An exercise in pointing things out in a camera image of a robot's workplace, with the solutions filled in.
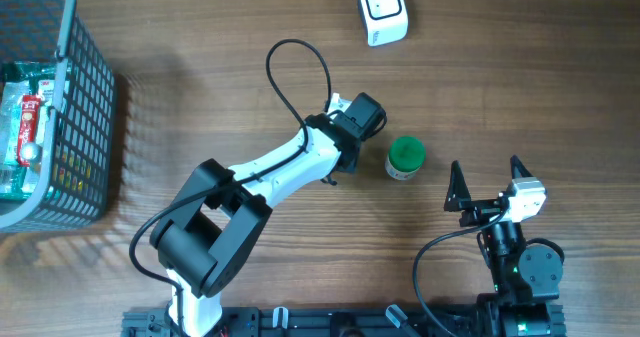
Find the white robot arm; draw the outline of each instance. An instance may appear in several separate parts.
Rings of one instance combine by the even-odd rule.
[[[192,337],[208,333],[222,315],[221,290],[248,258],[272,209],[309,182],[334,171],[353,172],[360,143],[380,131],[384,124],[377,127],[382,121],[386,121],[384,110],[366,94],[352,103],[334,93],[328,113],[306,119],[305,151],[281,168],[234,185],[293,155],[304,144],[302,129],[292,140],[254,161],[228,169],[214,160],[200,165],[176,201],[215,186],[221,192],[168,214],[150,238],[169,278],[182,286],[182,303],[174,287],[169,307],[174,327],[179,325],[181,305],[184,332]],[[200,212],[202,204],[220,208],[230,218],[224,231]]]

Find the plastic basket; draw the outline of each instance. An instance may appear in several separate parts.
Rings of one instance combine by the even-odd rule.
[[[22,203],[0,200],[0,232],[74,229],[98,220],[107,200],[116,95],[76,0],[0,0],[0,62],[10,61],[53,62],[56,76],[38,185]]]

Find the red candy bar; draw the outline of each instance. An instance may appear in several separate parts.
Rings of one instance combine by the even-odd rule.
[[[20,156],[20,151],[22,146],[35,140],[39,109],[40,99],[38,97],[31,95],[22,97],[22,116],[20,117],[20,134],[18,135],[18,163],[21,166],[29,166],[29,162]]]

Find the white container with green lid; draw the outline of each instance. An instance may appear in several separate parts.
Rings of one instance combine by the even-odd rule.
[[[427,151],[419,139],[400,137],[391,145],[385,169],[389,176],[405,181],[413,178],[427,157]]]

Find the wooden surface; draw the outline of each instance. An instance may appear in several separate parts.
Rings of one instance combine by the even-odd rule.
[[[107,215],[68,233],[0,236],[0,336],[114,336],[121,313],[157,307],[169,287],[138,274],[128,243],[210,157],[254,159],[296,131],[270,88],[264,58],[296,37],[326,58],[334,90],[366,91],[389,124],[337,187],[312,183],[273,213],[225,305],[415,303],[411,264],[458,229],[442,211],[449,165],[474,197],[509,182],[518,154],[548,187],[527,237],[565,248],[560,284],[571,336],[640,328],[640,0],[407,0],[404,41],[366,46],[356,0],[78,0],[119,78]],[[325,85],[301,47],[274,56],[301,115]],[[426,165],[409,182],[385,175],[394,138],[419,137]],[[224,219],[209,213],[217,222]],[[161,271],[152,248],[142,262]],[[473,302],[492,290],[472,237],[421,264],[432,300]]]

